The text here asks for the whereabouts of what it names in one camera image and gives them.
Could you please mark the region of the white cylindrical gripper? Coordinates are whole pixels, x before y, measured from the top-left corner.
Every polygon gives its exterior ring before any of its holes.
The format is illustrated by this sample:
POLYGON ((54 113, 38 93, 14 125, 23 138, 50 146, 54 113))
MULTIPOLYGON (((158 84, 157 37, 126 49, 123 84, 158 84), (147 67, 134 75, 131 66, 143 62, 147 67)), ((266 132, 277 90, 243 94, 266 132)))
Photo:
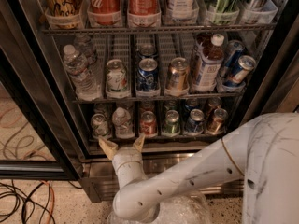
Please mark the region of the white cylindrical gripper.
POLYGON ((130 183, 146 180, 143 168, 142 154, 145 135, 142 133, 134 141, 133 147, 123 147, 118 150, 118 145, 100 136, 98 143, 107 157, 112 160, 112 165, 118 178, 119 187, 122 189, 130 183))

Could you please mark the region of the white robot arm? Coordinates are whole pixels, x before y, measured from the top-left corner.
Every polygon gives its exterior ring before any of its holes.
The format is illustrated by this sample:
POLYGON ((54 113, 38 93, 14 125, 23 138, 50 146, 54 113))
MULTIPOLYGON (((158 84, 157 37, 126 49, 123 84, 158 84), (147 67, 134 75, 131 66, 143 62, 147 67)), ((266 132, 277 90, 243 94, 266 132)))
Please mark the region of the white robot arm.
POLYGON ((298 113, 263 114, 153 178, 143 169, 144 141, 119 148, 98 139, 118 178, 118 217, 151 223, 165 199, 243 179, 242 224, 299 224, 298 113))

